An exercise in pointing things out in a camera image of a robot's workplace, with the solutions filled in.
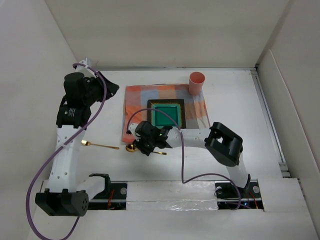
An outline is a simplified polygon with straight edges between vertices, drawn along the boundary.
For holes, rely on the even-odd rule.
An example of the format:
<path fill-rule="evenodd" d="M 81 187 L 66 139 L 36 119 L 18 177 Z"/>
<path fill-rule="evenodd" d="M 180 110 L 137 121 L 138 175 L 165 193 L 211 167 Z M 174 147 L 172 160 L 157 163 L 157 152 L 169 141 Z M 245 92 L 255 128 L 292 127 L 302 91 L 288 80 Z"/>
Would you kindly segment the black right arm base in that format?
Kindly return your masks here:
<path fill-rule="evenodd" d="M 257 180 L 251 180 L 248 188 L 236 188 L 228 181 L 216 181 L 214 195 L 217 198 L 218 210 L 263 210 L 263 200 Z"/>

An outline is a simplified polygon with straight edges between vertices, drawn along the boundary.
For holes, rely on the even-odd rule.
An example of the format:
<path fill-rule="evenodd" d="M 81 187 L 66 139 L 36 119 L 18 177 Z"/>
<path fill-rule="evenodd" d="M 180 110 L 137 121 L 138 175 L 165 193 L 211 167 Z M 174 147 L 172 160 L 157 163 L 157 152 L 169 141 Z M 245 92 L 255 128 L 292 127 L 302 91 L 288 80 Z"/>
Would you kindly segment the gold spoon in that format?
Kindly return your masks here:
<path fill-rule="evenodd" d="M 127 144 L 125 146 L 125 149 L 128 151 L 128 152 L 131 152 L 131 153 L 134 153 L 134 152 L 137 152 L 139 149 L 136 148 L 133 144 Z M 154 154 L 159 154 L 159 155 L 167 155 L 166 152 L 158 152 L 158 151 L 152 151 L 152 153 Z"/>

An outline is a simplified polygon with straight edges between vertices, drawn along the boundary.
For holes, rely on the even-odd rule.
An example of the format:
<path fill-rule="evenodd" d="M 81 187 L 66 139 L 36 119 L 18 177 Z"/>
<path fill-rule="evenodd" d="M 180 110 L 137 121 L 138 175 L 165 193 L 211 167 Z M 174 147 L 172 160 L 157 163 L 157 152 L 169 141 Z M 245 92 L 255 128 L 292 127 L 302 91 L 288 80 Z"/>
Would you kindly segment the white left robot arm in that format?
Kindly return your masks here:
<path fill-rule="evenodd" d="M 56 119 L 56 149 L 59 153 L 53 158 L 47 187 L 44 192 L 36 194 L 35 203 L 49 216 L 82 217 L 93 197 L 98 195 L 104 199 L 112 191 L 106 173 L 93 173 L 81 184 L 76 180 L 81 142 L 91 116 L 90 107 L 112 98 L 119 86 L 101 72 L 92 76 L 70 73 L 64 77 L 63 86 L 65 95 Z"/>

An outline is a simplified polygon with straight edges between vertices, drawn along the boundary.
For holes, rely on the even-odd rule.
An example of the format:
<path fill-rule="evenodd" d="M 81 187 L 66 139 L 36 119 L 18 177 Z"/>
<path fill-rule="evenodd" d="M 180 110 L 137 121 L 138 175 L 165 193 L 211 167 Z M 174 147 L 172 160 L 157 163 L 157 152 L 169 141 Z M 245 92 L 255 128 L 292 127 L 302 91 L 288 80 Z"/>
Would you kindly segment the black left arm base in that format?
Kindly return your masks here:
<path fill-rule="evenodd" d="M 127 208 L 127 182 L 111 182 L 109 192 L 98 193 L 89 201 L 88 210 L 120 211 Z"/>

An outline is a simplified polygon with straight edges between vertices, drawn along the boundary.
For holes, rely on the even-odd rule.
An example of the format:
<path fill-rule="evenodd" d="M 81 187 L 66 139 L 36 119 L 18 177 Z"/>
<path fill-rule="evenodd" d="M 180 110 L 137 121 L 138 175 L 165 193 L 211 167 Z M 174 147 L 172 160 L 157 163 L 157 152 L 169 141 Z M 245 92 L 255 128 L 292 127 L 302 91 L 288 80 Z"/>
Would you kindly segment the coral plastic cup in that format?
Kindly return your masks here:
<path fill-rule="evenodd" d="M 198 95 L 205 82 L 205 75 L 201 72 L 192 72 L 189 75 L 189 93 L 193 96 Z"/>

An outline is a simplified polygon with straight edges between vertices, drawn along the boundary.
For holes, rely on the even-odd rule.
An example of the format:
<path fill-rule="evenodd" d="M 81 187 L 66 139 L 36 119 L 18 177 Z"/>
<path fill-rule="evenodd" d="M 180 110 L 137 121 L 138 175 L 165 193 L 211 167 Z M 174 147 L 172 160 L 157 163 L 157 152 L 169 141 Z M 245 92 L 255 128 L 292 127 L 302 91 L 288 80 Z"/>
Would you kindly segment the orange grey checkered cloth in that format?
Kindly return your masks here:
<path fill-rule="evenodd" d="M 158 109 L 171 117 L 183 129 L 204 129 L 211 126 L 203 92 L 191 95 L 187 84 L 132 85 L 125 88 L 124 124 L 121 140 L 132 143 L 134 137 L 126 133 L 127 124 L 148 121 L 159 129 L 174 126 L 168 117 L 157 111 L 138 110 Z"/>

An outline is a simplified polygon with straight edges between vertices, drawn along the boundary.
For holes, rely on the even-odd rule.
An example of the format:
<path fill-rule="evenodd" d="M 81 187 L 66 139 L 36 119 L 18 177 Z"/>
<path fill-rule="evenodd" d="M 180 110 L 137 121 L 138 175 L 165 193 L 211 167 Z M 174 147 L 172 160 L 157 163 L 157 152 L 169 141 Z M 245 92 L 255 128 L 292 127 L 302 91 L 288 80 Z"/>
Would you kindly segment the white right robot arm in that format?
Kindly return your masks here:
<path fill-rule="evenodd" d="M 220 122 L 209 128 L 178 129 L 173 126 L 158 128 L 148 121 L 132 123 L 127 130 L 134 137 L 133 145 L 149 156 L 155 148 L 173 149 L 193 147 L 206 149 L 213 158 L 225 166 L 230 179 L 231 191 L 237 197 L 249 192 L 250 174 L 243 161 L 243 139 Z"/>

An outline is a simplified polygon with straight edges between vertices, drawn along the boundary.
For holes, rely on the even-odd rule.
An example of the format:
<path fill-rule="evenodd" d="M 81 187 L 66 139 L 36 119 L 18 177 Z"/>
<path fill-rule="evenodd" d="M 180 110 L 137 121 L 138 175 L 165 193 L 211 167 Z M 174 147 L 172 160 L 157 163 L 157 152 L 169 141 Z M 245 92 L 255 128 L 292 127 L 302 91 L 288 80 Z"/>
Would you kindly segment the green square ceramic plate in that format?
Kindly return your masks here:
<path fill-rule="evenodd" d="M 183 99 L 149 99 L 147 108 L 167 114 L 181 129 L 186 128 L 185 101 Z M 153 126 L 159 129 L 167 126 L 176 126 L 167 116 L 155 110 L 147 111 L 147 121 Z"/>

